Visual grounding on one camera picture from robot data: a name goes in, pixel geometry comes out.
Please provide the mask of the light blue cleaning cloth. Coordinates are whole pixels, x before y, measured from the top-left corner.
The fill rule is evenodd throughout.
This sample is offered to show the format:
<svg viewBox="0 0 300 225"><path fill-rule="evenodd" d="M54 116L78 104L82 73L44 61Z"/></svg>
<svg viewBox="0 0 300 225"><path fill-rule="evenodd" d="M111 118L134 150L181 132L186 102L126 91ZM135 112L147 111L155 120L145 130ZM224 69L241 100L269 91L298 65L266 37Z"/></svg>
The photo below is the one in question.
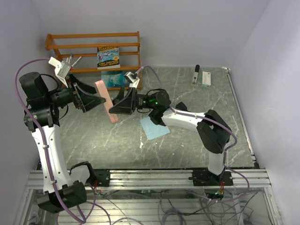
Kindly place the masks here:
<svg viewBox="0 0 300 225"><path fill-rule="evenodd" d="M141 124L148 140L153 140L153 139L156 139L158 137L161 137L161 136L164 136L164 135L170 133L170 130L168 127L161 126L161 125L155 125L150 120L150 117L145 117L143 119L140 119L140 124Z"/></svg>

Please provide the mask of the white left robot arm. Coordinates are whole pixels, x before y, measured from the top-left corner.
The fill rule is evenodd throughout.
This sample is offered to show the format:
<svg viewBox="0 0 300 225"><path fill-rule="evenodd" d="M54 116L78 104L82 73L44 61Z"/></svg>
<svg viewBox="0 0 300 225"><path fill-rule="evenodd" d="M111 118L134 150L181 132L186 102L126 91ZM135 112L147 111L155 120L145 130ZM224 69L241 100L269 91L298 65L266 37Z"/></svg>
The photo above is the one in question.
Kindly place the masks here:
<svg viewBox="0 0 300 225"><path fill-rule="evenodd" d="M66 88L49 91L42 75L31 72L22 75L19 82L26 94L24 123L38 147L44 176L43 196L38 206L50 213L86 202L85 186L107 187L110 182L108 170L93 169L87 161L67 169L60 143L59 108L72 103L84 113L104 102L97 97L95 88L68 74Z"/></svg>

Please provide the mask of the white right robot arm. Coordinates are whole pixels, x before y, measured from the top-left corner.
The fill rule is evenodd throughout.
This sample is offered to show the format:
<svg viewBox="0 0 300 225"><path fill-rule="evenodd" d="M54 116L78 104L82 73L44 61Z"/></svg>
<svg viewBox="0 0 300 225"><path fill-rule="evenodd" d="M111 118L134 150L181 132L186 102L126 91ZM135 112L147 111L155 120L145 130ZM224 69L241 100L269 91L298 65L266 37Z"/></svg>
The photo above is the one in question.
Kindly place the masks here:
<svg viewBox="0 0 300 225"><path fill-rule="evenodd" d="M124 94L122 88L112 101L108 112L131 115L136 109L150 109L149 117L155 125L176 126L197 132L204 147L209 151L207 181L211 185L218 185L223 180L225 146L229 142L231 129L214 110L192 113L173 109L166 90L151 91L152 94L138 94L136 88L129 88L127 94Z"/></svg>

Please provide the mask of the black sunglasses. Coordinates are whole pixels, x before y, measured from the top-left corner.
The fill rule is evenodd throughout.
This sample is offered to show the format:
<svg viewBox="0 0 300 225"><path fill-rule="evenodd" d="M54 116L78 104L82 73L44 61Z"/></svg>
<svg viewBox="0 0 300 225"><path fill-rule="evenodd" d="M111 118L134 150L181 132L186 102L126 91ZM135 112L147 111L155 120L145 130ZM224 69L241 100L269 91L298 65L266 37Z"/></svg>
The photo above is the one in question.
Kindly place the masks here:
<svg viewBox="0 0 300 225"><path fill-rule="evenodd" d="M188 111L187 106L183 102L179 102L175 108L180 111Z"/></svg>

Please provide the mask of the blue cover book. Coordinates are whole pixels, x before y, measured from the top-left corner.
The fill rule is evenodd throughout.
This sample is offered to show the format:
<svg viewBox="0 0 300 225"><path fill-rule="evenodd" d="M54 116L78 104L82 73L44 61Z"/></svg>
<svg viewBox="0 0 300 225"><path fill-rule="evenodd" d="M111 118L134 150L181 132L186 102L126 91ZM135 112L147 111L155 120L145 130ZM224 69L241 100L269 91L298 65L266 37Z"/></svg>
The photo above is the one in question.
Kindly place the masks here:
<svg viewBox="0 0 300 225"><path fill-rule="evenodd" d="M128 87L129 82L124 77L126 72L128 71L102 71L101 80L105 83L107 88Z"/></svg>

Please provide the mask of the red marker pen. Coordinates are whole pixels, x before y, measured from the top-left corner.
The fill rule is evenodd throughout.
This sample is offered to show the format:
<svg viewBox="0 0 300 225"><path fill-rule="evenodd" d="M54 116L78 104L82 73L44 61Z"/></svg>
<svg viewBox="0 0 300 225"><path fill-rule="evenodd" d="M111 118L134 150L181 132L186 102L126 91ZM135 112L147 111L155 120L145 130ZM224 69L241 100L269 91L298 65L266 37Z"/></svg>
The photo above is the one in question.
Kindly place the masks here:
<svg viewBox="0 0 300 225"><path fill-rule="evenodd" d="M82 56L80 56L72 65L71 65L71 67L74 67L78 62L79 62L79 60L82 58Z"/></svg>

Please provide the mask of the illustrated paperback book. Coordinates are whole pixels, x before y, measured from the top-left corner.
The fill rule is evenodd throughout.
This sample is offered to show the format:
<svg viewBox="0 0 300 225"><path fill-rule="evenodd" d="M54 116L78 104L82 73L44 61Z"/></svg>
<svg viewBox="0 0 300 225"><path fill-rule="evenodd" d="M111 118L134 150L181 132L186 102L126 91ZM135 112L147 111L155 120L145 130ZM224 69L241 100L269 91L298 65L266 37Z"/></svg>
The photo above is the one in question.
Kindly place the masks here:
<svg viewBox="0 0 300 225"><path fill-rule="evenodd" d="M97 48L97 69L120 68L120 52L118 47Z"/></svg>

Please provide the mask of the wooden shelf rack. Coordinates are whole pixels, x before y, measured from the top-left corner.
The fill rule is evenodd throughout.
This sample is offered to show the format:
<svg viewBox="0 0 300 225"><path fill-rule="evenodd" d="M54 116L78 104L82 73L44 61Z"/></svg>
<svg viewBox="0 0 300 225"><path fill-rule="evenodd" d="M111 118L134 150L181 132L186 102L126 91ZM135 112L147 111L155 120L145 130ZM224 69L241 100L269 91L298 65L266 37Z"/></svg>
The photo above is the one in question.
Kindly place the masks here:
<svg viewBox="0 0 300 225"><path fill-rule="evenodd" d="M120 67L97 67L97 49L118 47ZM137 71L141 67L140 32L90 33L90 34L48 34L45 49L54 51L55 58L66 60L81 58L71 69L73 74L92 73L100 76L104 71Z"/></svg>

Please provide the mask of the white small carton box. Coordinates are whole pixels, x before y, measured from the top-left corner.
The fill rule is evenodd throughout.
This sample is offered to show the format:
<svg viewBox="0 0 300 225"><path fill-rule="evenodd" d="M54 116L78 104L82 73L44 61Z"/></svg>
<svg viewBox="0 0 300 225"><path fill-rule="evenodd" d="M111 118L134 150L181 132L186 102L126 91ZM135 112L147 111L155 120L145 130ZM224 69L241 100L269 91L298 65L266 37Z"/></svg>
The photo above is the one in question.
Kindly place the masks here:
<svg viewBox="0 0 300 225"><path fill-rule="evenodd" d="M209 88L211 86L211 73L202 72L202 87Z"/></svg>

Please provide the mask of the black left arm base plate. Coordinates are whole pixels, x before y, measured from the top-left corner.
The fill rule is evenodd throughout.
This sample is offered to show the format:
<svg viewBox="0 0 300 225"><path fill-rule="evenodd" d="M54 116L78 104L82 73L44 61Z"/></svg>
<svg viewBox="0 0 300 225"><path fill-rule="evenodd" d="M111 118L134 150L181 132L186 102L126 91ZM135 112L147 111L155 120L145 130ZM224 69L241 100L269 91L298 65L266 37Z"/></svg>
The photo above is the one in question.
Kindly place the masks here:
<svg viewBox="0 0 300 225"><path fill-rule="evenodd" d="M107 169L93 170L90 178L87 180L94 187L108 187L110 184L111 174Z"/></svg>

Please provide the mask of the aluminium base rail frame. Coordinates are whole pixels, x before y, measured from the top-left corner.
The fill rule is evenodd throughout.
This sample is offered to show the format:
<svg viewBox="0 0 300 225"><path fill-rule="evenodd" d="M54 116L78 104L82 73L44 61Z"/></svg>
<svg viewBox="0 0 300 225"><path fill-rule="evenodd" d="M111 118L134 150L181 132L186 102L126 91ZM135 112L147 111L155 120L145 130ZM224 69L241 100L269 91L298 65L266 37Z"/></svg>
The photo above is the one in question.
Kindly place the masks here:
<svg viewBox="0 0 300 225"><path fill-rule="evenodd" d="M101 186L102 190L150 190L150 189L195 189L218 188L218 185L197 185L194 178L199 178L200 169L186 170L110 170L108 186ZM271 182L265 169L234 169L226 170L222 180L227 188L262 188L266 193L273 224L283 224L277 203L273 197ZM43 188L43 173L41 170L30 172L25 186L14 224L24 225L27 222L27 211L32 200L34 190Z"/></svg>

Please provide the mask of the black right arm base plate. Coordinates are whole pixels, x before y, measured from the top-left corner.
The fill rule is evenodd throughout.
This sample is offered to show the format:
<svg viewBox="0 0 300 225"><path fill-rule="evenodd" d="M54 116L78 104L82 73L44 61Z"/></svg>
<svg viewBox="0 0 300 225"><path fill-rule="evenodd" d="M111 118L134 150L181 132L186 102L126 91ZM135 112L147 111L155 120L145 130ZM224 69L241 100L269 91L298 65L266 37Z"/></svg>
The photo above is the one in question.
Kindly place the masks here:
<svg viewBox="0 0 300 225"><path fill-rule="evenodd" d="M232 174L223 170L220 175L211 173L207 168L195 169L192 171L191 177L188 178L193 182L195 187L198 186L232 186Z"/></svg>

